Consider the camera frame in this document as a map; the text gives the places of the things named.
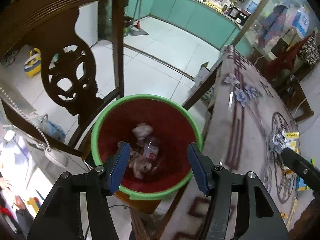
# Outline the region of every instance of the bead chain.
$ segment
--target bead chain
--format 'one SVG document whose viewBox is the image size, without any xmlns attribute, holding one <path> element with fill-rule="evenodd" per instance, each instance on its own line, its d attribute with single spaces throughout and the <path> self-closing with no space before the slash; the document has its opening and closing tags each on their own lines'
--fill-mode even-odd
<svg viewBox="0 0 320 240">
<path fill-rule="evenodd" d="M 13 102 L 13 101 L 11 100 L 11 98 L 9 98 L 9 96 L 7 95 L 7 93 L 4 92 L 1 84 L 0 84 L 0 90 L 1 90 L 2 93 L 5 95 L 5 97 L 9 100 L 9 102 L 11 103 L 11 105 L 22 115 L 22 117 L 23 117 L 26 121 L 28 121 L 29 123 L 31 123 L 31 124 L 37 129 L 37 131 L 41 134 L 41 136 L 43 137 L 43 139 L 44 139 L 44 141 L 45 141 L 45 143 L 46 143 L 46 145 L 47 145 L 47 146 L 46 146 L 46 150 L 47 150 L 48 152 L 50 152 L 50 151 L 51 151 L 51 147 L 50 147 L 50 144 L 49 144 L 49 142 L 48 142 L 48 139 L 47 139 L 47 137 L 44 135 L 44 133 L 40 130 L 40 128 L 38 128 L 38 127 L 31 121 L 31 119 L 19 109 L 19 107 L 15 104 L 15 102 Z"/>
</svg>

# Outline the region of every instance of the screw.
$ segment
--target screw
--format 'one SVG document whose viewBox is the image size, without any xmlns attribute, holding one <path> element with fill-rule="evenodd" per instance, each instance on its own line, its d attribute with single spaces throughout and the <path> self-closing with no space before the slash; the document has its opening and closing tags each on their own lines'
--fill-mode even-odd
<svg viewBox="0 0 320 240">
<path fill-rule="evenodd" d="M 97 172 L 101 172 L 104 170 L 104 167 L 102 165 L 99 165 L 97 167 L 94 168 Z"/>
<path fill-rule="evenodd" d="M 65 171 L 65 172 L 63 172 L 62 174 L 61 174 L 61 178 L 67 178 L 67 177 L 69 177 L 70 176 L 70 172 L 69 171 Z"/>
<path fill-rule="evenodd" d="M 256 174 L 252 171 L 248 172 L 248 177 L 251 179 L 254 179 L 256 177 Z"/>
<path fill-rule="evenodd" d="M 214 166 L 214 169 L 215 169 L 216 171 L 221 171 L 221 170 L 222 170 L 222 167 L 221 167 L 220 165 L 215 165 L 215 166 Z"/>
</svg>

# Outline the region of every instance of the yellow toy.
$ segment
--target yellow toy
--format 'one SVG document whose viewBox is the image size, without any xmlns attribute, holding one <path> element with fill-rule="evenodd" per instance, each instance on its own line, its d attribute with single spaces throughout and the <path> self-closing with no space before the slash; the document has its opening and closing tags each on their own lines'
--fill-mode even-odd
<svg viewBox="0 0 320 240">
<path fill-rule="evenodd" d="M 41 70 L 41 53 L 34 48 L 29 53 L 30 58 L 24 63 L 24 71 L 31 78 Z"/>
</svg>

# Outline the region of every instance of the white floor tile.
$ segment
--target white floor tile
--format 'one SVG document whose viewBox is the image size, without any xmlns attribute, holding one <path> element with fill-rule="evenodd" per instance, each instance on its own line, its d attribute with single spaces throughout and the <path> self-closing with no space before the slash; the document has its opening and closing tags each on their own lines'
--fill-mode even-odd
<svg viewBox="0 0 320 240">
<path fill-rule="evenodd" d="M 73 133 L 76 131 L 76 129 L 78 128 L 78 120 L 76 120 L 75 122 L 74 122 L 74 124 L 71 126 L 71 128 L 69 129 L 69 131 L 67 131 L 67 134 L 66 134 L 66 139 L 65 139 L 65 144 L 68 144 L 69 143 L 69 141 L 70 141 L 70 139 L 71 139 L 71 137 L 72 137 L 72 135 L 73 135 Z"/>
<path fill-rule="evenodd" d="M 32 78 L 23 71 L 25 61 L 29 58 L 29 46 L 23 46 L 17 54 L 15 61 L 5 67 L 10 82 L 17 88 L 21 95 L 32 105 L 44 91 L 41 74 L 37 73 Z"/>
<path fill-rule="evenodd" d="M 57 105 L 45 91 L 41 93 L 32 106 L 39 115 L 48 114 L 49 120 L 61 126 L 65 133 L 69 131 L 78 118 L 78 115 L 73 116 L 67 109 Z"/>
<path fill-rule="evenodd" d="M 161 225 L 163 224 L 163 218 L 166 213 L 167 213 L 166 211 L 156 208 L 153 214 L 150 215 L 150 218 L 153 220 L 157 228 L 160 228 Z"/>
<path fill-rule="evenodd" d="M 108 200 L 108 206 L 112 206 L 116 203 L 118 198 L 116 196 L 112 196 L 112 197 L 107 196 L 107 200 Z M 85 235 L 85 232 L 89 225 L 87 199 L 86 199 L 85 193 L 80 193 L 80 211 L 81 211 L 82 230 L 83 230 L 83 234 Z M 92 240 L 90 229 L 87 236 L 87 240 Z"/>
<path fill-rule="evenodd" d="M 112 49 L 101 44 L 92 47 L 92 52 L 96 61 L 96 81 L 98 92 L 114 77 Z M 132 60 L 132 57 L 124 55 L 124 65 Z"/>
<path fill-rule="evenodd" d="M 109 49 L 112 49 L 112 42 L 111 41 L 106 41 L 106 40 L 101 40 L 101 41 L 98 41 L 98 44 L 102 45 L 102 46 L 105 46 Z M 138 55 L 138 52 L 135 52 L 134 50 L 132 49 L 128 49 L 128 48 L 123 48 L 123 54 L 124 55 L 127 55 L 129 57 L 135 57 Z"/>
<path fill-rule="evenodd" d="M 175 92 L 172 95 L 171 100 L 182 105 L 186 99 L 191 95 L 190 88 L 186 85 L 179 83 Z M 205 124 L 205 113 L 207 112 L 207 106 L 199 99 L 189 110 L 193 119 L 200 131 L 203 130 Z"/>
<path fill-rule="evenodd" d="M 135 52 L 134 50 L 132 49 L 128 49 L 128 48 L 123 48 L 123 54 L 124 55 L 127 55 L 129 57 L 135 57 L 138 55 L 138 52 Z"/>
<path fill-rule="evenodd" d="M 143 51 L 183 71 L 186 69 L 191 59 L 191 54 L 187 54 L 184 51 L 179 50 L 178 48 L 164 45 L 159 41 L 154 41 Z"/>
<path fill-rule="evenodd" d="M 184 30 L 182 30 L 179 27 L 173 26 L 173 28 L 170 30 L 170 32 L 175 33 L 178 36 L 183 36 L 184 39 L 188 39 L 188 40 L 192 40 L 194 43 L 199 44 L 201 43 L 203 40 L 201 40 L 200 38 L 198 38 L 197 36 L 186 32 Z"/>
<path fill-rule="evenodd" d="M 136 59 L 124 68 L 124 95 L 153 94 L 170 98 L 178 81 Z"/>
<path fill-rule="evenodd" d="M 154 42 L 154 40 L 149 38 L 148 35 L 133 36 L 129 34 L 128 36 L 124 37 L 123 42 L 134 48 L 144 50 L 152 42 Z"/>
<path fill-rule="evenodd" d="M 194 60 L 193 58 L 189 61 L 188 66 L 185 70 L 186 73 L 188 73 L 190 76 L 192 77 L 196 77 L 196 75 L 198 74 L 199 70 L 200 70 L 201 64 Z M 180 80 L 180 82 L 184 85 L 186 85 L 187 87 L 191 88 L 195 83 L 193 80 L 183 76 Z"/>
<path fill-rule="evenodd" d="M 120 199 L 116 202 L 116 205 L 118 204 L 126 205 Z M 132 231 L 130 209 L 124 206 L 116 206 L 112 208 L 110 213 L 119 240 L 128 240 Z"/>
<path fill-rule="evenodd" d="M 112 49 L 112 41 L 101 40 L 101 41 L 98 41 L 97 44 L 100 44 L 100 45 L 105 46 L 109 49 Z"/>
<path fill-rule="evenodd" d="M 172 70 L 171 68 L 167 67 L 166 65 L 163 65 L 163 64 L 157 62 L 156 60 L 153 60 L 153 59 L 146 57 L 142 54 L 138 54 L 134 59 L 141 61 L 143 63 L 146 63 L 147 65 L 161 71 L 164 74 L 167 74 L 168 76 L 170 76 L 178 81 L 182 77 L 182 74 L 180 74 L 179 72 Z"/>
<path fill-rule="evenodd" d="M 184 30 L 175 28 L 169 30 L 165 35 L 158 38 L 157 41 L 168 46 L 177 53 L 182 52 L 192 55 L 199 43 L 199 38 L 188 32 L 185 32 Z"/>
<path fill-rule="evenodd" d="M 157 209 L 160 209 L 162 211 L 168 211 L 176 194 L 177 193 L 175 192 L 170 194 L 169 196 L 166 196 L 165 199 L 161 200 L 160 204 L 157 206 Z"/>
<path fill-rule="evenodd" d="M 79 173 L 89 172 L 89 169 L 88 169 L 87 165 L 84 164 L 84 162 L 83 162 L 81 157 L 78 157 L 78 156 L 75 156 L 75 155 L 72 155 L 72 154 L 69 154 L 69 153 L 65 153 L 65 154 L 69 158 L 69 163 L 73 162 L 74 164 L 78 165 L 82 169 L 82 171 L 79 170 Z"/>
<path fill-rule="evenodd" d="M 100 90 L 99 94 L 104 97 L 116 88 L 114 77 Z"/>
<path fill-rule="evenodd" d="M 148 33 L 147 36 L 153 40 L 166 35 L 168 31 L 174 27 L 169 23 L 157 20 L 152 17 L 143 18 L 140 21 L 140 26 L 144 31 Z"/>
<path fill-rule="evenodd" d="M 203 64 L 209 61 L 208 68 L 210 69 L 213 64 L 219 58 L 219 51 L 213 46 L 209 45 L 205 41 L 201 41 L 196 50 L 194 51 L 192 58 L 198 61 L 200 64 Z"/>
</svg>

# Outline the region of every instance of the trash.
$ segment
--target trash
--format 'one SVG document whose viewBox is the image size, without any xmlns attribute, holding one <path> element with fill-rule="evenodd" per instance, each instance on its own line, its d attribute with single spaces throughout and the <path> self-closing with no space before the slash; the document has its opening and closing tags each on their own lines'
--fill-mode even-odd
<svg viewBox="0 0 320 240">
<path fill-rule="evenodd" d="M 145 178 L 145 175 L 150 177 L 158 173 L 162 158 L 158 157 L 160 140 L 150 136 L 153 128 L 146 123 L 140 123 L 132 132 L 137 138 L 138 147 L 135 150 L 130 147 L 128 168 L 132 169 L 134 176 L 138 179 Z"/>
<path fill-rule="evenodd" d="M 143 147 L 144 139 L 153 132 L 153 128 L 146 123 L 140 123 L 132 130 L 137 138 L 137 146 Z"/>
<path fill-rule="evenodd" d="M 149 137 L 145 140 L 143 156 L 155 160 L 159 152 L 160 140 L 156 137 Z"/>
</svg>

